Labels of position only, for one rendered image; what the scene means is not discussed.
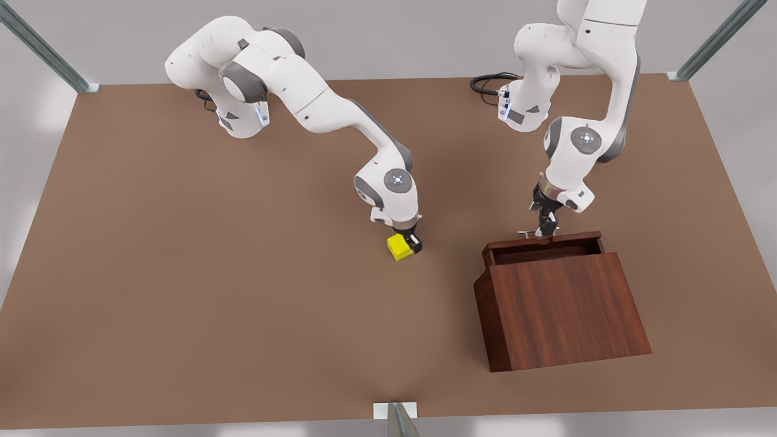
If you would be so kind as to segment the yellow square block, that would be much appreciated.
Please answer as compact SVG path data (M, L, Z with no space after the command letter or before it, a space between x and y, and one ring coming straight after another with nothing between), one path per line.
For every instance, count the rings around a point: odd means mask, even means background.
M404 235L394 234L387 238L386 243L392 257L396 261L400 261L414 254L413 249L411 249L408 241L405 240Z

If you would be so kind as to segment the dark wooden drawer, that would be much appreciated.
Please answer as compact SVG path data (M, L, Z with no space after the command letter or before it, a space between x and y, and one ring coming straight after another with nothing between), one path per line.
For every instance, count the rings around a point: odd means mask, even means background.
M601 237L594 231L494 242L483 248L482 255L486 266L497 266L604 254Z

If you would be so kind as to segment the dark wooden drawer cabinet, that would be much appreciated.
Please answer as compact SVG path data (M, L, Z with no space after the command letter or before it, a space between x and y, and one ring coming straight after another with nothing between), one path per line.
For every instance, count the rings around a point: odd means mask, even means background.
M490 371L652 352L615 252L491 265L473 290Z

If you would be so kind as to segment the silver frame post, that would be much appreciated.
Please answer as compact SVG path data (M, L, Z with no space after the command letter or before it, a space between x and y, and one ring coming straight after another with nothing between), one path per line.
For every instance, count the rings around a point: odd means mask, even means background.
M677 71L667 72L670 82L688 82L692 77L763 8L769 0L742 0L696 52Z
M374 403L373 418L387 420L387 437L420 437L413 423L418 418L416 402Z
M0 0L0 23L13 33L31 52L41 58L64 82L78 93L97 93L100 84L88 83L76 72L69 62L42 38L27 22L6 2Z

